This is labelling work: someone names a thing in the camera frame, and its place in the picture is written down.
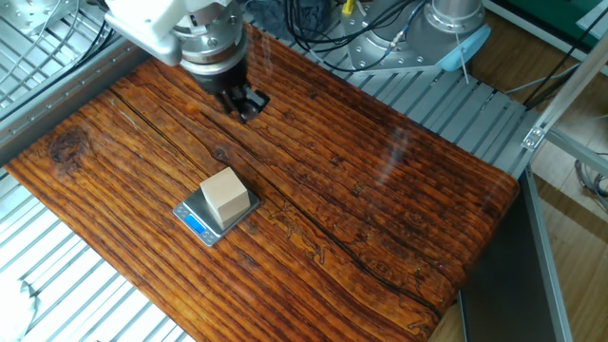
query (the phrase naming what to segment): table surface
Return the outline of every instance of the table surface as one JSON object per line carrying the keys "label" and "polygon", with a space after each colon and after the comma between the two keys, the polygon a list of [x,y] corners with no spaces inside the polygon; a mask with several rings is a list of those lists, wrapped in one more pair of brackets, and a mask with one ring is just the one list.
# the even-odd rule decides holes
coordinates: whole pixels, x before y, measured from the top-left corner
{"label": "table surface", "polygon": [[[148,61],[6,169],[197,340],[428,340],[517,181],[248,29],[252,122]],[[172,209],[226,166],[262,203],[208,248]]]}

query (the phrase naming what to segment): blue component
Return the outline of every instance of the blue component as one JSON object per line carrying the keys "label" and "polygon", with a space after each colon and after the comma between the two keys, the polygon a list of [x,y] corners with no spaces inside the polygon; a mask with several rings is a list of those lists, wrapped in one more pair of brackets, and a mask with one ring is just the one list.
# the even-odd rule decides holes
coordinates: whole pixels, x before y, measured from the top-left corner
{"label": "blue component", "polygon": [[[477,29],[473,34],[466,38],[463,42],[460,42],[460,47],[465,57],[465,62],[471,59],[484,45],[487,37],[490,36],[492,29],[487,24]],[[441,67],[445,71],[454,71],[461,67],[463,62],[460,59],[460,52],[458,47],[450,51],[444,58],[437,62],[437,66]]]}
{"label": "blue component", "polygon": [[203,227],[202,224],[200,224],[200,222],[195,217],[193,217],[192,215],[188,215],[188,217],[186,218],[185,221],[197,233],[202,234],[202,232],[205,231],[205,227]]}

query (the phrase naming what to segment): digital scale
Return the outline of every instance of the digital scale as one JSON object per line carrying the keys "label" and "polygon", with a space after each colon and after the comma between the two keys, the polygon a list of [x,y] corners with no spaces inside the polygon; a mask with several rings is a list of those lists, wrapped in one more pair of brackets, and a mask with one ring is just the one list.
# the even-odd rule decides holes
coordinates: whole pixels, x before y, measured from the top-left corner
{"label": "digital scale", "polygon": [[213,246],[218,240],[224,237],[231,229],[243,221],[251,212],[255,211],[259,206],[259,198],[253,192],[247,189],[249,195],[249,203],[251,206],[243,215],[226,227],[221,229],[221,226],[214,218],[209,204],[202,193],[202,190],[197,189],[185,201],[178,204],[173,209],[173,214],[180,219],[183,224],[188,226],[207,246]]}

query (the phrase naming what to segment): cable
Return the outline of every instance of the cable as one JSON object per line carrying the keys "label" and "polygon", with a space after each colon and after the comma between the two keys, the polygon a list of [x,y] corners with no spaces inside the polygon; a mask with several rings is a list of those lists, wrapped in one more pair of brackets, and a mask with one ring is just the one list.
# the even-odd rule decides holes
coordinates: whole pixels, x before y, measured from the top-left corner
{"label": "cable", "polygon": [[378,15],[378,17],[375,18],[373,21],[371,21],[365,28],[357,31],[356,33],[348,34],[348,35],[345,35],[340,38],[332,38],[332,39],[326,39],[326,40],[306,38],[295,32],[296,29],[301,30],[301,26],[295,27],[294,21],[292,20],[292,12],[294,12],[295,15],[298,15],[298,13],[299,13],[298,10],[295,10],[295,6],[294,6],[295,2],[297,2],[297,0],[286,0],[285,1],[285,7],[284,7],[285,13],[284,14],[285,14],[285,24],[286,24],[287,30],[296,39],[296,42],[299,40],[301,43],[309,43],[309,44],[324,44],[324,43],[343,44],[345,42],[348,42],[349,40],[356,39],[358,36],[360,36],[361,34],[367,32],[367,31],[370,31],[372,29],[377,29],[378,26],[387,22],[394,14],[396,14],[397,12],[401,12],[401,10],[404,9],[408,4],[410,4],[412,2],[412,0],[405,1],[404,3],[399,3],[399,2],[395,3],[394,5],[390,6],[388,9],[383,11],[380,15]]}
{"label": "cable", "polygon": [[599,16],[598,18],[596,18],[596,20],[594,20],[593,23],[591,23],[591,25],[589,26],[589,28],[587,28],[585,30],[585,32],[579,37],[579,39],[575,42],[575,44],[570,48],[570,50],[568,50],[568,52],[565,54],[565,56],[563,56],[563,58],[561,59],[561,61],[553,68],[553,70],[542,80],[541,84],[538,85],[536,87],[536,89],[534,89],[534,91],[525,99],[525,101],[523,102],[523,105],[526,106],[526,110],[530,110],[532,108],[534,108],[534,106],[530,106],[530,102],[534,99],[534,96],[539,92],[539,90],[541,90],[541,88],[546,85],[546,83],[551,79],[551,77],[553,75],[555,75],[555,73],[560,69],[561,66],[563,66],[563,64],[568,60],[568,57],[570,57],[570,55],[572,55],[572,52],[574,52],[574,50],[576,49],[576,46],[578,46],[582,40],[587,36],[587,34],[589,34],[589,32],[591,31],[591,29],[601,20],[601,18],[604,17],[604,15],[606,15],[606,13],[608,13],[608,8],[606,8]]}
{"label": "cable", "polygon": [[[343,46],[349,44],[351,41],[353,41],[355,38],[357,38],[359,35],[365,33],[368,30],[371,29],[377,29],[381,24],[383,24],[385,21],[389,20],[393,15],[397,14],[397,17],[399,15],[401,15],[401,13],[403,12],[403,10],[406,8],[407,5],[409,5],[411,2],[413,1],[407,1],[403,4],[400,3],[396,3],[393,6],[390,6],[388,9],[385,9],[376,19],[374,19],[371,23],[368,24],[367,27],[365,27],[364,29],[358,31],[357,33],[351,34],[351,35],[347,35],[344,36],[342,38],[336,38],[336,39],[327,39],[326,41],[322,41],[323,43],[336,43],[336,42],[340,42],[339,44],[336,44],[336,47],[330,47],[330,48],[326,48],[326,49],[322,49],[322,50],[313,50],[309,43],[311,42],[319,42],[320,40],[313,40],[313,39],[306,39],[302,36],[299,36],[297,34],[295,34],[296,30],[301,30],[301,22],[300,22],[300,18],[299,18],[299,10],[294,10],[294,4],[297,8],[299,8],[299,0],[292,0],[291,2],[286,2],[285,4],[285,21],[286,21],[286,27],[288,29],[288,31],[293,35],[295,42],[304,50],[307,50],[311,53],[311,55],[316,58],[320,63],[323,63],[324,65],[331,67],[334,70],[337,71],[342,71],[342,72],[357,72],[357,71],[364,71],[367,69],[370,69],[372,67],[376,67],[377,65],[379,65],[380,63],[382,63],[382,61],[384,61],[390,54],[390,52],[392,51],[393,48],[396,47],[398,41],[407,33],[408,29],[409,29],[409,25],[411,24],[411,22],[413,21],[413,19],[416,17],[416,15],[418,14],[418,12],[420,11],[420,9],[422,8],[422,6],[425,3],[425,0],[422,0],[420,2],[420,4],[418,5],[418,7],[416,7],[416,9],[412,12],[412,14],[410,15],[408,22],[406,23],[406,25],[404,26],[403,29],[401,29],[397,35],[395,36],[395,38],[392,40],[392,42],[390,43],[389,47],[387,48],[387,50],[385,51],[385,53],[383,54],[383,56],[378,59],[377,61],[375,61],[374,63],[368,65],[368,66],[363,66],[363,67],[356,67],[353,69],[345,69],[345,68],[341,68],[339,66],[334,66],[330,63],[328,63],[327,61],[325,61],[323,58],[321,58],[320,56],[318,56],[317,53],[321,53],[321,52],[328,52],[337,48],[342,48]],[[295,17],[295,23],[297,24],[297,27],[294,27],[294,21],[293,21],[293,17],[292,15],[290,15],[290,13],[293,13],[293,16]]]}
{"label": "cable", "polygon": [[[551,76],[550,80],[557,80],[557,79],[559,79],[559,78],[561,78],[561,77],[565,76],[565,75],[566,75],[566,74],[567,74],[569,71],[571,71],[572,69],[574,69],[574,68],[578,67],[579,65],[580,65],[580,63],[576,63],[575,65],[570,66],[570,67],[569,67],[569,68],[567,68],[567,69],[566,69],[566,70],[565,70],[563,73],[561,73],[561,74],[559,74],[559,75],[553,75],[553,76]],[[513,89],[511,89],[511,90],[507,90],[507,91],[506,91],[504,94],[506,94],[506,95],[510,95],[510,94],[516,93],[516,92],[518,92],[518,91],[524,90],[524,89],[526,89],[526,88],[528,88],[528,87],[531,87],[531,86],[533,86],[533,85],[537,85],[538,83],[542,82],[542,80],[544,80],[544,78],[540,78],[540,79],[538,79],[538,80],[536,80],[536,81],[532,81],[532,82],[530,82],[529,84],[526,84],[526,85],[521,85],[521,86],[518,86],[518,87],[513,88]]]}
{"label": "cable", "polygon": [[[608,156],[608,153],[598,153],[599,156]],[[598,198],[599,204],[603,209],[608,212],[608,192],[601,188],[600,183],[606,180],[601,174],[598,174],[593,180],[589,175],[589,169],[581,161],[576,160],[574,162],[574,168],[577,172],[577,178],[579,179],[580,186],[589,190],[593,195]]]}
{"label": "cable", "polygon": [[566,82],[568,82],[568,80],[570,79],[570,77],[572,76],[572,74],[574,74],[574,72],[577,70],[577,68],[573,68],[572,70],[568,71],[567,74],[564,77],[559,78],[558,80],[556,80],[553,84],[551,84],[547,89],[543,90],[541,92],[541,95],[535,97],[534,99],[532,99],[530,101],[530,103],[528,104],[528,107],[526,108],[526,111],[536,107],[537,105],[540,105],[541,103],[547,101],[549,99],[549,97],[554,97],[557,94],[555,94],[555,91],[557,89],[559,89],[561,86],[563,86],[563,84],[565,84]]}
{"label": "cable", "polygon": [[62,0],[57,1],[57,4],[55,4],[55,7],[53,8],[52,12],[50,13],[50,15],[48,16],[47,20],[45,21],[45,23],[42,25],[42,29],[40,30],[40,34],[38,35],[38,37],[36,38],[36,40],[34,40],[34,42],[31,44],[31,47],[29,47],[26,52],[24,52],[21,57],[19,57],[19,59],[17,60],[17,62],[15,62],[15,65],[12,66],[12,68],[7,71],[7,74],[2,78],[2,80],[0,80],[0,85],[3,84],[8,77],[11,75],[11,73],[19,67],[19,65],[21,64],[21,62],[23,62],[23,60],[26,58],[27,55],[29,55],[29,53],[36,47],[36,45],[38,45],[38,43],[40,42],[40,40],[42,39],[42,35],[45,32],[45,29],[47,29],[47,25],[48,22],[50,21],[50,18],[53,17],[53,15],[57,12],[57,9],[59,8],[59,5],[61,5]]}

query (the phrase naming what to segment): wire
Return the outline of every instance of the wire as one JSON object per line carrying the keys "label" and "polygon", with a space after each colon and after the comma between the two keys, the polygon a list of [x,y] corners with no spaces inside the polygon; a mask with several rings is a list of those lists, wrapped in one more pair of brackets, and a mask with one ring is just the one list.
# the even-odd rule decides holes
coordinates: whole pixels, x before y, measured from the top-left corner
{"label": "wire", "polygon": [[50,21],[50,18],[53,17],[53,15],[57,12],[57,9],[59,8],[59,5],[61,5],[62,0],[57,1],[57,4],[55,4],[55,7],[53,8],[52,12],[50,13],[50,15],[48,16],[47,20],[45,21],[45,23],[42,25],[42,29],[40,30],[40,34],[38,35],[38,37],[36,38],[36,40],[34,40],[34,42],[31,44],[31,47],[29,47],[26,52],[24,52],[21,57],[19,57],[19,59],[17,60],[17,62],[15,62],[15,65],[12,66],[12,68],[7,72],[7,74],[2,78],[2,80],[0,80],[0,85],[3,84],[8,77],[11,75],[11,73],[19,67],[19,65],[21,64],[21,62],[23,62],[23,60],[26,58],[27,55],[29,55],[29,53],[38,45],[38,43],[40,42],[40,40],[42,39],[42,35],[45,32],[45,29],[47,29],[48,26],[48,22]]}
{"label": "wire", "polygon": [[574,50],[576,49],[576,46],[578,46],[580,43],[582,43],[582,40],[587,36],[587,34],[589,34],[589,32],[591,31],[591,29],[601,20],[601,18],[604,17],[604,15],[606,15],[606,13],[608,13],[608,8],[606,8],[599,16],[598,18],[596,18],[596,20],[594,20],[593,23],[591,23],[591,25],[589,26],[589,28],[587,28],[585,30],[585,32],[579,37],[579,39],[577,39],[577,41],[575,42],[575,44],[568,50],[568,52],[565,54],[565,56],[563,56],[563,58],[561,59],[561,61],[553,68],[553,70],[542,80],[541,84],[538,85],[534,91],[525,99],[525,101],[523,102],[523,105],[526,106],[526,110],[530,110],[532,108],[535,107],[535,105],[530,105],[530,103],[532,102],[532,100],[534,99],[534,96],[541,90],[541,88],[546,85],[546,83],[551,79],[551,77],[553,75],[555,75],[555,73],[560,69],[561,66],[563,66],[563,64],[568,60],[568,57],[570,57],[570,55],[572,55],[572,52],[574,52]]}
{"label": "wire", "polygon": [[[599,156],[608,156],[608,153],[598,153]],[[608,212],[608,193],[601,188],[600,184],[606,180],[601,174],[598,174],[593,180],[589,175],[589,169],[587,165],[583,164],[582,161],[576,160],[574,162],[574,168],[577,172],[577,178],[579,179],[580,186],[589,190],[593,195],[598,198],[599,204],[603,209]]]}
{"label": "wire", "polygon": [[[300,17],[299,17],[299,10],[295,10],[294,9],[294,5],[299,8],[299,0],[288,0],[285,3],[285,24],[287,27],[287,30],[293,35],[295,42],[304,50],[308,51],[311,53],[311,55],[317,59],[320,63],[323,63],[324,65],[331,67],[334,70],[337,71],[342,71],[342,72],[357,72],[357,71],[364,71],[364,70],[368,70],[372,67],[376,67],[377,65],[381,64],[390,54],[390,52],[392,51],[392,49],[396,46],[396,44],[398,43],[398,40],[401,39],[401,37],[403,37],[406,32],[409,29],[409,25],[411,24],[411,22],[413,21],[413,19],[415,18],[416,14],[418,14],[418,12],[420,11],[420,9],[422,8],[423,4],[425,3],[425,0],[422,0],[421,3],[418,5],[418,7],[412,12],[411,16],[408,19],[408,22],[406,23],[406,25],[404,26],[403,29],[401,29],[397,35],[395,36],[395,38],[393,39],[393,41],[391,42],[390,46],[387,48],[387,50],[385,51],[385,53],[382,55],[381,58],[379,58],[377,61],[373,62],[370,65],[367,66],[362,66],[362,67],[356,67],[353,69],[345,69],[339,66],[334,66],[330,63],[328,63],[327,61],[325,61],[322,57],[320,57],[317,53],[322,53],[322,52],[328,52],[331,50],[335,50],[338,48],[342,48],[343,46],[349,44],[350,42],[352,42],[354,39],[356,39],[359,35],[371,30],[371,29],[377,29],[381,24],[383,24],[385,21],[389,20],[392,16],[394,16],[396,14],[396,17],[398,17],[399,15],[401,15],[401,13],[403,12],[403,10],[410,4],[412,3],[412,1],[407,1],[405,3],[395,3],[394,5],[390,6],[388,9],[385,9],[376,19],[374,19],[371,23],[369,23],[364,29],[354,33],[354,34],[350,34],[341,38],[336,38],[336,39],[326,39],[325,41],[320,41],[320,40],[315,40],[315,39],[307,39],[305,37],[299,36],[298,34],[295,34],[295,32],[297,30],[302,30],[301,29],[301,22],[300,22]],[[312,42],[323,42],[323,43],[337,43],[335,47],[330,47],[330,48],[325,48],[322,50],[313,50],[310,46],[309,43]]]}
{"label": "wire", "polygon": [[[557,79],[565,76],[568,72],[572,71],[574,68],[578,67],[579,65],[580,65],[580,63],[576,63],[575,65],[570,66],[563,73],[561,73],[559,75],[553,75],[553,76],[551,76],[550,80],[557,80]],[[507,90],[504,94],[510,95],[510,94],[516,93],[518,91],[524,90],[524,89],[526,89],[528,87],[531,87],[533,85],[537,85],[538,83],[542,82],[542,80],[544,80],[544,78],[540,78],[540,79],[538,79],[536,81],[530,82],[529,84],[521,85],[521,86],[518,86],[518,87],[513,88],[511,90]]]}

